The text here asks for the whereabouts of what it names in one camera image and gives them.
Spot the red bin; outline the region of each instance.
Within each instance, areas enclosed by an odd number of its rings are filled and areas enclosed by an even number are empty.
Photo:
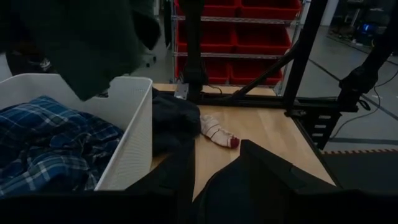
[[[176,78],[182,72],[186,60],[186,57],[177,57]],[[228,61],[225,58],[204,58],[203,61],[206,66],[209,84],[226,84],[231,76],[231,65]]]
[[[201,23],[202,52],[232,53],[234,48],[233,24],[225,22],[202,22]],[[184,21],[177,26],[177,51],[187,51],[187,30]]]
[[[239,0],[240,17],[294,20],[302,5],[299,0]]]
[[[232,85],[247,85],[251,81],[260,77],[268,70],[277,60],[246,60],[239,59],[231,61],[232,74],[229,79]],[[276,85],[282,79],[282,72],[279,70],[276,74],[262,83],[263,85]]]
[[[291,47],[283,25],[236,24],[236,53],[284,55]]]
[[[205,0],[202,16],[235,17],[238,0]],[[178,0],[175,0],[177,15],[184,15]]]

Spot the wooden tabletop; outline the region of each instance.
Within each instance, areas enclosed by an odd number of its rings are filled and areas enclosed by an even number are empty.
[[[161,91],[174,91],[173,84],[154,84]],[[219,86],[223,93],[233,93],[240,87]],[[220,91],[208,86],[208,93]],[[250,95],[272,96],[269,88],[255,88]],[[201,114],[213,115],[220,125],[240,139],[248,139],[264,149],[284,158],[308,173],[334,184],[317,156],[304,139],[291,118],[284,110],[267,108],[234,108],[224,106],[199,106]],[[196,181],[193,197],[204,188],[207,180],[217,171],[239,156],[239,149],[219,147],[204,136],[196,138]],[[154,158],[152,167],[157,166],[164,156]]]

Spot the sock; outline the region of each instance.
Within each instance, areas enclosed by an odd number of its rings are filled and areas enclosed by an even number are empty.
[[[240,140],[233,134],[221,128],[216,118],[211,115],[201,115],[201,133],[214,143],[234,149],[239,146]]]

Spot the blue plaid shirt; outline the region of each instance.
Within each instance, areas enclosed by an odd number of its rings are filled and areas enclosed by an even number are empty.
[[[94,189],[122,135],[47,96],[0,110],[0,198]]]

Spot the concrete floor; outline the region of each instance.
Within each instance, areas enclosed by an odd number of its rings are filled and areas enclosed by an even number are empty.
[[[150,68],[143,66],[132,75],[149,77],[157,83],[169,83],[173,77],[172,54],[171,51],[166,50],[164,38],[159,40],[159,44],[153,50],[153,53],[157,56],[157,62]],[[366,53],[328,38],[327,28],[322,27],[318,32],[310,56],[313,62],[307,63],[298,95],[306,97],[337,96],[340,89],[338,88],[338,81],[332,76],[339,79],[344,78],[366,57]],[[390,60],[392,62],[398,61],[397,58],[390,58]],[[386,62],[379,71],[379,83],[385,82],[397,71],[397,65]],[[5,57],[0,55],[0,80],[9,76],[10,72]],[[326,145],[326,150],[398,148],[398,78],[379,87],[377,91],[381,97],[382,108],[370,116],[348,123],[338,133],[334,142],[329,142]],[[365,100],[374,110],[378,101],[375,92],[371,91],[366,94]],[[345,113],[339,120],[337,127],[348,119],[366,113],[368,111],[362,108],[358,113]],[[355,143],[347,142],[353,141],[353,138],[360,140],[355,140]],[[358,141],[369,141],[367,139],[375,139],[375,141],[358,143]]]

